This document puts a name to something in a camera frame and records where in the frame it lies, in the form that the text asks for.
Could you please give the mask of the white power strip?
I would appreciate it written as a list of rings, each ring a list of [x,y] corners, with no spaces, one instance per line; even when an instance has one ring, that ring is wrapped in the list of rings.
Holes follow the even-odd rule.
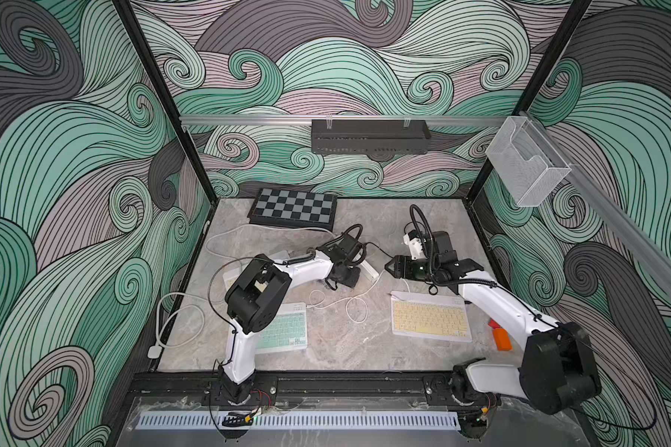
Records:
[[[359,264],[359,267],[361,270],[363,270],[363,272],[367,273],[368,277],[370,277],[372,280],[377,281],[379,279],[380,273],[367,260],[363,260],[363,262]]]

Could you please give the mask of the green wireless keyboard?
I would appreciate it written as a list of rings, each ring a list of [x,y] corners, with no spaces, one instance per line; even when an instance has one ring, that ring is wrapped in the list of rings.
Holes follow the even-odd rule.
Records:
[[[308,348],[307,306],[283,304],[270,325],[260,332],[257,354],[274,354]]]

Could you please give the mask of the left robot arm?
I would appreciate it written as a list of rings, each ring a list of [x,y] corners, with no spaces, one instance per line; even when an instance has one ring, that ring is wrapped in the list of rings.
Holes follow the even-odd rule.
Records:
[[[347,233],[292,259],[255,255],[225,296],[232,327],[221,367],[227,383],[241,386],[252,379],[258,335],[273,322],[287,292],[314,281],[334,290],[339,285],[354,288],[365,257],[365,244]]]

